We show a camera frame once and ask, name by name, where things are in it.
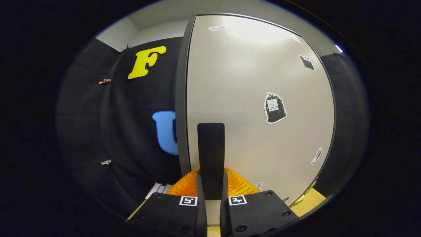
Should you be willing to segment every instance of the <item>sticker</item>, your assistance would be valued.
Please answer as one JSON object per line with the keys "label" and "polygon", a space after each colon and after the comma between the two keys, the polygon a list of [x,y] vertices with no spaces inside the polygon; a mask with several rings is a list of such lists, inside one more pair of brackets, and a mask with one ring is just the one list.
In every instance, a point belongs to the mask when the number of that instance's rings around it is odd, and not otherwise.
{"label": "sticker", "polygon": [[255,186],[258,190],[260,190],[260,192],[262,191],[262,184],[263,182],[260,182]]}
{"label": "sticker", "polygon": [[197,197],[181,196],[180,206],[197,206]]}
{"label": "sticker", "polygon": [[316,153],[316,157],[312,160],[312,164],[316,164],[317,162],[319,162],[319,157],[322,154],[323,149],[319,148],[319,150]]}
{"label": "sticker", "polygon": [[274,93],[267,93],[264,99],[264,111],[268,124],[274,124],[287,117],[282,99]]}
{"label": "sticker", "polygon": [[245,200],[244,195],[235,196],[235,197],[229,197],[228,198],[228,201],[229,201],[229,205],[230,206],[247,204],[247,201]]}
{"label": "sticker", "polygon": [[228,28],[224,25],[209,27],[209,30],[211,30],[211,31],[227,30],[227,29]]}
{"label": "sticker", "polygon": [[309,58],[309,57],[306,57],[306,56],[301,56],[301,55],[299,55],[299,56],[300,56],[301,61],[303,62],[304,66],[305,66],[306,68],[310,68],[311,70],[315,71],[315,70],[314,70],[314,67],[313,67],[313,64],[312,64],[312,62],[310,61],[310,58]]}

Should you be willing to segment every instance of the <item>black curtain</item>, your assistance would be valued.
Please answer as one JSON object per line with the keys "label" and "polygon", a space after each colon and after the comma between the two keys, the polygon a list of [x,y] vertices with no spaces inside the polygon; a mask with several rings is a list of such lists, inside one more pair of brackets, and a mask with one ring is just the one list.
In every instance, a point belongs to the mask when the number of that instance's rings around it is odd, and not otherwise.
{"label": "black curtain", "polygon": [[[154,112],[175,111],[180,42],[181,37],[157,40],[120,54],[94,39],[61,85],[56,125],[64,160],[87,194],[122,218],[143,202],[155,182],[181,178],[178,156],[160,148],[152,119]],[[158,46],[167,51],[149,73],[128,80],[135,54]],[[99,84],[104,78],[112,81]],[[106,160],[111,163],[102,165]]]}
{"label": "black curtain", "polygon": [[362,79],[352,60],[344,54],[325,55],[320,59],[334,91],[336,125],[329,157],[314,189],[328,197],[344,187],[364,155],[369,111]]}

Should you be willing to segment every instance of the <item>screw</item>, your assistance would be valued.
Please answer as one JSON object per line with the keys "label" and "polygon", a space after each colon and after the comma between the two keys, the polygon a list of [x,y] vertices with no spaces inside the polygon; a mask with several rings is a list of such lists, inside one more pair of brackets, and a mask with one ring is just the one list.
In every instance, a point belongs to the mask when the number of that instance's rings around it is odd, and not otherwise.
{"label": "screw", "polygon": [[180,231],[183,232],[183,233],[189,233],[190,232],[190,228],[187,227],[187,226],[184,226],[184,227],[181,227],[180,228]]}
{"label": "screw", "polygon": [[237,231],[237,232],[243,232],[245,230],[247,230],[247,226],[239,226],[239,227],[235,228],[235,231]]}

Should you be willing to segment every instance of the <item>wooden floor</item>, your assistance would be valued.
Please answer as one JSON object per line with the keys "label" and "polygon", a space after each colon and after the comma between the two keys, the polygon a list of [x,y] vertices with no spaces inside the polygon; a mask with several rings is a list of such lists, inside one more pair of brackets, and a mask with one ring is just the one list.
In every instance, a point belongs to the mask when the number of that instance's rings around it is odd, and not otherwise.
{"label": "wooden floor", "polygon": [[[300,204],[291,207],[291,210],[298,216],[306,214],[311,209],[319,205],[325,197],[317,192],[315,189],[310,189],[310,191],[304,196],[303,202]],[[221,237],[221,230],[219,226],[208,226],[208,237]]]}

